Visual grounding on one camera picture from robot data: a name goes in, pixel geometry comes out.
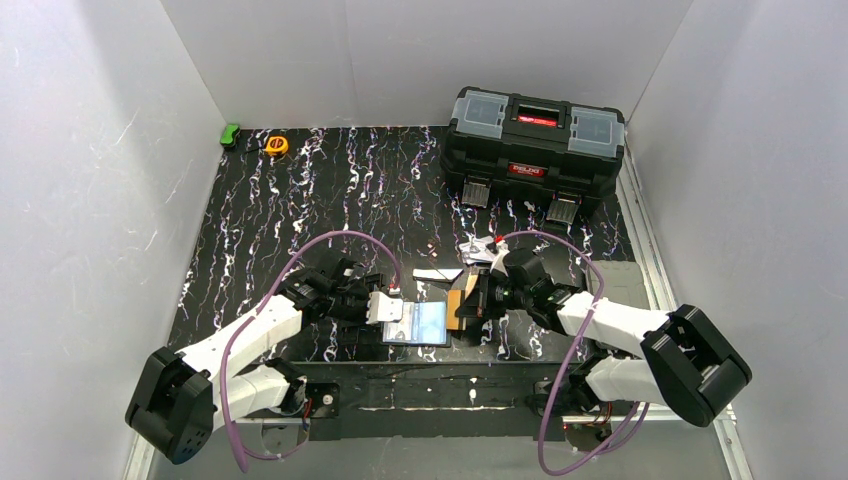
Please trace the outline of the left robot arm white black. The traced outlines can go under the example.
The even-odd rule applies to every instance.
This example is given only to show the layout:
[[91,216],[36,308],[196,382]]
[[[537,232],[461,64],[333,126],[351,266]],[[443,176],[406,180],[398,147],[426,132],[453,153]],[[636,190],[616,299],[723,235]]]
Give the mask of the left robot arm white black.
[[388,281],[358,275],[359,263],[327,253],[285,276],[260,302],[207,338],[147,358],[125,413],[126,424],[172,463],[194,457],[231,419],[259,410],[304,407],[306,377],[281,360],[255,365],[262,354],[320,320],[363,324],[369,296]]

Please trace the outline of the orange object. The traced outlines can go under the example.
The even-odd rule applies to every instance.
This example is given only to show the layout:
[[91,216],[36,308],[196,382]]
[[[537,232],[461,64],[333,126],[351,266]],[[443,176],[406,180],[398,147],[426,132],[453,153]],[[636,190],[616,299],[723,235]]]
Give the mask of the orange object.
[[464,289],[463,289],[466,297],[470,296],[472,294],[472,292],[474,291],[474,289],[476,288],[480,272],[481,272],[481,269],[477,268],[477,267],[472,267],[469,270],[467,277],[466,277],[466,280],[465,280]]

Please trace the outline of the single orange VIP card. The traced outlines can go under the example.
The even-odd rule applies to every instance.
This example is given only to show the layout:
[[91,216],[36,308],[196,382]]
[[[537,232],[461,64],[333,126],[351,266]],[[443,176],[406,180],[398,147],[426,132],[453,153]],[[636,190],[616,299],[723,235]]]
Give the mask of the single orange VIP card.
[[446,300],[446,329],[448,331],[456,332],[465,329],[465,320],[458,313],[464,300],[464,290],[457,289],[448,292]]

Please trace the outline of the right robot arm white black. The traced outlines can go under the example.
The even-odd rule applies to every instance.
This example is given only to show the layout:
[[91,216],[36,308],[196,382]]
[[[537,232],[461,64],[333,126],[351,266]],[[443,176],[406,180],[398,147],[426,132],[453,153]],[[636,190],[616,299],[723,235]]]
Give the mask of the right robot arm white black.
[[555,410],[649,403],[706,427],[753,379],[747,362],[698,307],[649,310],[596,299],[584,287],[555,282],[528,249],[502,254],[495,268],[483,270],[456,313],[485,322],[509,311],[604,347],[566,373],[558,388],[546,387]]

